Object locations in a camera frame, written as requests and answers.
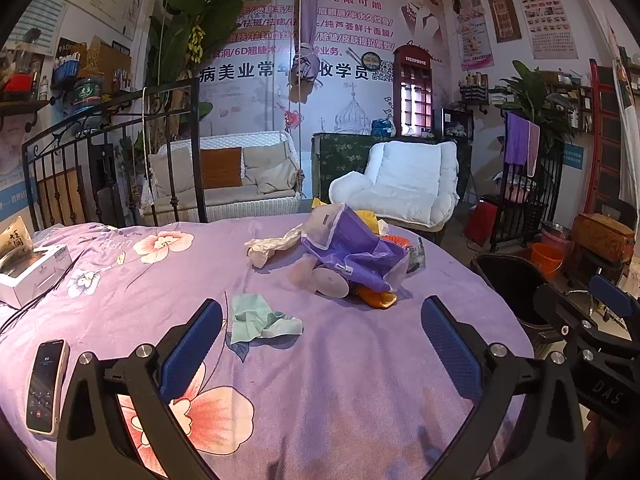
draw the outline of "wicker sofa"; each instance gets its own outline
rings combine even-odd
[[[236,199],[234,202],[225,203],[224,197],[220,197],[220,193],[216,197],[205,190],[204,200],[207,213],[207,221],[215,222],[226,218],[242,218],[247,216],[273,216],[297,213],[302,198],[302,180],[303,175],[300,171],[296,148],[293,139],[287,132],[257,132],[251,134],[233,134],[227,136],[202,137],[200,139],[200,150],[219,150],[222,148],[246,148],[249,146],[271,146],[285,141],[289,146],[290,158],[294,161],[298,168],[298,182],[291,192],[271,193],[264,195],[264,198],[256,200],[256,197],[242,193],[242,189],[238,189],[240,195],[245,195]],[[188,148],[191,153],[191,140],[178,140],[171,143],[171,149]],[[162,146],[158,150],[159,155],[166,153],[166,146]],[[241,177],[244,178],[244,156],[241,161]],[[142,196],[140,199],[140,217],[145,225],[154,225],[154,218],[151,209],[152,203],[156,208],[156,218],[158,225],[166,225],[175,222],[175,213],[173,207],[169,204],[170,197],[160,198],[156,189],[156,180],[152,176],[152,190],[149,189],[145,180]],[[199,222],[198,210],[194,204],[195,192],[180,193],[178,197],[178,219],[185,222]]]

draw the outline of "hanging towel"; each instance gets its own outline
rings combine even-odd
[[[504,161],[507,164],[525,166],[529,153],[529,121],[516,114],[507,115],[507,146]]]
[[[302,321],[297,317],[274,312],[260,294],[238,294],[231,300],[233,325],[231,344],[256,338],[302,334]]]
[[[527,176],[535,176],[540,146],[540,126],[529,123],[529,154],[527,155]]]

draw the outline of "beige cushion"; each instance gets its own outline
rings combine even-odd
[[[233,202],[251,202],[252,200],[268,200],[271,198],[286,198],[295,196],[296,192],[292,189],[286,191],[276,191],[268,194],[258,193],[257,186],[239,186],[239,187],[219,187],[216,189],[204,190],[205,206],[231,204]],[[178,211],[183,209],[196,209],[196,192],[190,189],[182,193],[176,194],[178,199]],[[174,208],[171,206],[171,197],[165,196],[156,198],[156,213],[171,212]],[[150,215],[150,206],[145,207],[144,213]]]
[[[258,176],[264,170],[275,168],[289,156],[289,145],[286,141],[271,146],[248,146],[242,149],[244,156],[244,180],[242,184],[257,183]]]
[[[167,162],[166,154],[149,155],[149,163],[151,163],[151,168],[156,176],[158,195],[170,197],[169,163]],[[174,190],[176,193],[182,193],[195,187],[193,183],[193,163],[191,162],[191,153],[188,148],[171,150],[171,166],[174,170]]]
[[[297,168],[288,158],[275,168],[263,171],[257,178],[258,193],[272,193],[293,189],[297,180]]]

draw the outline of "blue gripper pad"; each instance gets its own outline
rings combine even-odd
[[[632,298],[599,274],[589,280],[589,292],[619,317],[629,317],[634,314]]]
[[[175,350],[162,367],[160,397],[167,404],[184,395],[200,364],[222,329],[222,307],[217,301],[208,300],[198,319],[190,320],[191,327],[182,336]]]
[[[420,318],[424,333],[460,396],[478,402],[482,397],[482,371],[471,350],[431,298],[424,300]]]

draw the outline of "blue sign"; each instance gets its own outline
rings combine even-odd
[[[31,189],[35,189],[35,185],[35,181],[31,179]],[[23,180],[0,190],[0,221],[15,215],[28,206],[27,188]]]
[[[564,165],[576,170],[582,169],[584,160],[584,148],[566,142],[564,144]]]

